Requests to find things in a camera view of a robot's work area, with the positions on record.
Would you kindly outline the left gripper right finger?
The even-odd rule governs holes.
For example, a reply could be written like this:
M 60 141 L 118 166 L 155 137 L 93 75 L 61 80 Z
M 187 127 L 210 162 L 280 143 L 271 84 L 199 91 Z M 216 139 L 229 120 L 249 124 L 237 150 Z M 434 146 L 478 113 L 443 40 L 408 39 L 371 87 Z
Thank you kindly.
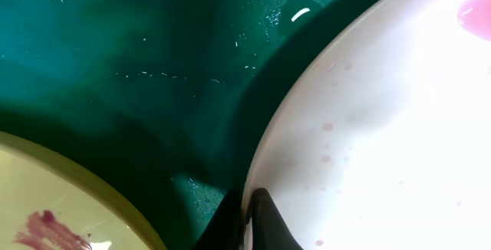
M 267 189 L 252 193 L 245 218 L 252 220 L 252 250 L 302 250 Z

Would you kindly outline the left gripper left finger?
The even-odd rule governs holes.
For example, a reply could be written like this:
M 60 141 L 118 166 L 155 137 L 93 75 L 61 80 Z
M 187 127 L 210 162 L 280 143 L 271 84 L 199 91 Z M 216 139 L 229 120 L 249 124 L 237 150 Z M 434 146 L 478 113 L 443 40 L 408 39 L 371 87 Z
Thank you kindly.
M 235 189 L 223 197 L 192 250 L 238 250 L 242 234 L 241 198 Z

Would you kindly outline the pink plate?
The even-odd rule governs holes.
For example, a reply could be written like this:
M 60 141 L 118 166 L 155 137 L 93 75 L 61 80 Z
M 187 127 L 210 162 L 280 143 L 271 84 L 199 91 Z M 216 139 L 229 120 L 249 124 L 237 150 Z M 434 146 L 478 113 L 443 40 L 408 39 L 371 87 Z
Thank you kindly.
M 490 247 L 489 0 L 380 0 L 270 121 L 243 199 L 267 189 L 304 249 Z

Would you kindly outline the yellow plate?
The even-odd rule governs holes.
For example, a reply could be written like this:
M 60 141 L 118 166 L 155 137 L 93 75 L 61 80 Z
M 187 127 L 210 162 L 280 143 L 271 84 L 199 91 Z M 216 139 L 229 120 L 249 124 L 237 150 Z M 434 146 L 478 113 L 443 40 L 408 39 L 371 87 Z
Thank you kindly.
M 144 216 L 76 162 L 1 134 L 3 249 L 164 249 Z

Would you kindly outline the teal plastic tray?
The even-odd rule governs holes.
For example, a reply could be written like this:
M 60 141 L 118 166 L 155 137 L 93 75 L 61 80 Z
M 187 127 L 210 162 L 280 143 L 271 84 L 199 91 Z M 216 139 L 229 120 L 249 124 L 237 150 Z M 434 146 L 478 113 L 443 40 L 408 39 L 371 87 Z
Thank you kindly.
M 1 0 L 1 129 L 192 248 L 292 85 L 377 1 Z

